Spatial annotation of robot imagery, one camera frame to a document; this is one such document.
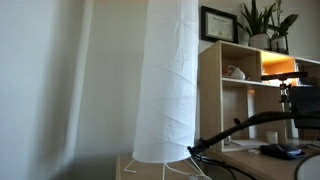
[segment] potted plant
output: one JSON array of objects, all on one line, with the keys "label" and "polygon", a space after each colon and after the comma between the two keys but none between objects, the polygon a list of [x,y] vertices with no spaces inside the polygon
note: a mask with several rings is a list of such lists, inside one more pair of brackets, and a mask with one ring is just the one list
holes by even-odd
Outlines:
[{"label": "potted plant", "polygon": [[287,52],[288,43],[287,35],[289,27],[297,20],[298,14],[291,14],[287,16],[282,22],[280,22],[280,16],[283,10],[281,9],[282,0],[275,1],[275,12],[277,18],[277,25],[275,25],[274,17],[271,16],[271,22],[273,25],[273,35],[271,37],[271,50],[276,52]]},{"label": "potted plant", "polygon": [[245,11],[241,13],[247,20],[249,26],[244,27],[240,23],[237,24],[250,35],[249,46],[261,49],[270,49],[270,39],[267,34],[267,30],[275,3],[272,4],[271,7],[266,7],[264,11],[260,13],[257,9],[255,0],[251,1],[251,11],[248,10],[245,3],[243,3],[243,5]]}]

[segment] wooden desk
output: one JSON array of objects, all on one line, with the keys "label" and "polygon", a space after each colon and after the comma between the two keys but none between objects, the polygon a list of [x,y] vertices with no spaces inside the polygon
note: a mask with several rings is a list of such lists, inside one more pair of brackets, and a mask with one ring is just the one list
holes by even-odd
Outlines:
[{"label": "wooden desk", "polygon": [[[124,168],[132,161],[131,155],[121,155],[117,158],[116,180],[162,180],[162,164],[146,164],[134,161],[128,168],[136,173],[125,172]],[[179,171],[199,174],[188,161],[168,163],[171,168]],[[189,176],[173,172],[166,168],[166,180],[189,180]]]},{"label": "wooden desk", "polygon": [[[303,152],[306,153],[306,157],[315,151],[303,149]],[[208,150],[206,156],[216,160],[223,160],[227,164],[240,168],[259,180],[293,180],[294,171],[299,162],[304,158],[288,161],[264,154],[251,156],[247,151],[222,153],[215,149]]]}]

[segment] black cable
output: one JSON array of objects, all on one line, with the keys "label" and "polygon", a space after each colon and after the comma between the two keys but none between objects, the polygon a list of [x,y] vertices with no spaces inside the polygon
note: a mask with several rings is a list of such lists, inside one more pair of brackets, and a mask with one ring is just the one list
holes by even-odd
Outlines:
[{"label": "black cable", "polygon": [[239,168],[236,168],[234,166],[231,166],[229,164],[227,164],[225,161],[218,161],[218,160],[214,160],[214,159],[210,159],[208,157],[204,157],[204,156],[200,156],[200,155],[195,155],[193,156],[196,160],[200,161],[200,162],[203,162],[203,163],[206,163],[206,164],[210,164],[210,165],[214,165],[214,166],[219,166],[219,167],[222,167],[224,169],[226,169],[230,174],[231,176],[233,177],[233,179],[237,179],[236,175],[233,173],[232,170],[234,171],[237,171],[245,176],[247,176],[248,178],[252,179],[252,180],[256,180],[255,177],[253,177],[252,175],[250,175],[249,173],[247,172],[244,172],[242,171],[241,169]]},{"label": "black cable", "polygon": [[301,119],[307,119],[307,118],[314,118],[314,119],[320,120],[320,112],[317,111],[317,112],[300,113],[300,112],[266,111],[266,112],[258,113],[256,115],[251,116],[244,122],[237,124],[234,127],[231,127],[207,140],[200,139],[199,144],[195,145],[194,147],[188,147],[188,150],[191,155],[200,154],[204,150],[210,148],[210,146],[218,143],[219,141],[230,136],[231,134],[253,125],[272,122],[272,121],[279,121],[279,120],[290,120],[290,119],[301,120]]},{"label": "black cable", "polygon": [[230,165],[227,165],[226,163],[200,156],[199,154],[202,151],[210,148],[210,146],[218,143],[219,141],[223,140],[224,138],[235,133],[236,131],[242,130],[242,129],[250,127],[252,125],[257,125],[257,124],[262,124],[262,123],[267,123],[267,122],[272,122],[272,121],[278,121],[278,120],[290,120],[290,119],[303,120],[306,118],[315,118],[315,119],[320,120],[320,111],[308,112],[308,113],[266,111],[266,112],[258,113],[258,114],[251,116],[250,118],[248,118],[247,120],[245,120],[242,123],[236,122],[236,126],[229,128],[228,130],[223,131],[223,132],[209,138],[208,140],[200,139],[199,140],[200,143],[198,145],[196,145],[194,147],[188,147],[188,150],[194,158],[196,158],[197,160],[199,160],[201,162],[225,168],[231,174],[233,179],[235,179],[235,180],[237,178],[232,170],[238,171],[238,172],[246,175],[247,177],[255,180],[256,178],[254,178],[250,174],[248,174],[248,173],[246,173],[246,172],[244,172],[234,166],[230,166]]}]

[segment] plant pot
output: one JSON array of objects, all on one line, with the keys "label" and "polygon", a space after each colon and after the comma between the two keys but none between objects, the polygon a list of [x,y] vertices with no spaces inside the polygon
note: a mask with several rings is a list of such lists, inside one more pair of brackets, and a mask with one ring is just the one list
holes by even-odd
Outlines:
[{"label": "plant pot", "polygon": [[271,39],[271,50],[274,52],[286,52],[288,49],[286,37],[285,36],[277,36]]},{"label": "plant pot", "polygon": [[249,38],[249,46],[259,49],[270,49],[270,38],[268,34],[261,33]]}]

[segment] white paper lampshade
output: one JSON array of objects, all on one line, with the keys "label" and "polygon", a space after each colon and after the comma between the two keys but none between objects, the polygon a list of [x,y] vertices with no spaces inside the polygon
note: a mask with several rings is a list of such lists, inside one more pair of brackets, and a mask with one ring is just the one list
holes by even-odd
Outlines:
[{"label": "white paper lampshade", "polygon": [[133,158],[190,157],[198,68],[198,0],[149,0]]}]

